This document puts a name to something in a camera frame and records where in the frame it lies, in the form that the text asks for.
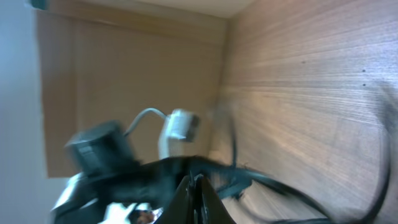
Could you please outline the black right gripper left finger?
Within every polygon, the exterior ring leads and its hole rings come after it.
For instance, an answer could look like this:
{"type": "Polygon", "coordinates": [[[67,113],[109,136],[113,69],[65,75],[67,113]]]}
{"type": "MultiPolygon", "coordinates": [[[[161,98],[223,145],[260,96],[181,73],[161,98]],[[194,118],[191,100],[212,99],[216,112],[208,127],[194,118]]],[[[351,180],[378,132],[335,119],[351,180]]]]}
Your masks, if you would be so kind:
{"type": "Polygon", "coordinates": [[[189,224],[192,222],[192,186],[189,176],[185,176],[161,216],[154,224],[189,224]]]}

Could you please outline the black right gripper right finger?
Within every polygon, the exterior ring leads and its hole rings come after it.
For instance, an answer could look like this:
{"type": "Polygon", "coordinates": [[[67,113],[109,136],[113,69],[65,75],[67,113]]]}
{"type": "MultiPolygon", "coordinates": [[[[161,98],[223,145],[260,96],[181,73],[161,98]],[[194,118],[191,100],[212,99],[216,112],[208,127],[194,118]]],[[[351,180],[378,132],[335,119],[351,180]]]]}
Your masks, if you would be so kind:
{"type": "Polygon", "coordinates": [[[195,177],[195,223],[235,224],[226,207],[203,175],[195,177]]]}

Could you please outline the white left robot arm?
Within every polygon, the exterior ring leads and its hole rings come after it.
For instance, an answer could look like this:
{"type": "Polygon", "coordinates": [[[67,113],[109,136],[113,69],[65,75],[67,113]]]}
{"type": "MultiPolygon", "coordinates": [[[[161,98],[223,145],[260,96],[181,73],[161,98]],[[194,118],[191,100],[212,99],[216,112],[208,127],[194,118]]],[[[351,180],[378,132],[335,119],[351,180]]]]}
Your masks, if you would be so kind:
{"type": "Polygon", "coordinates": [[[182,179],[166,162],[136,160],[116,120],[76,133],[65,148],[80,172],[53,207],[52,223],[101,223],[114,202],[166,207],[182,179]]]}

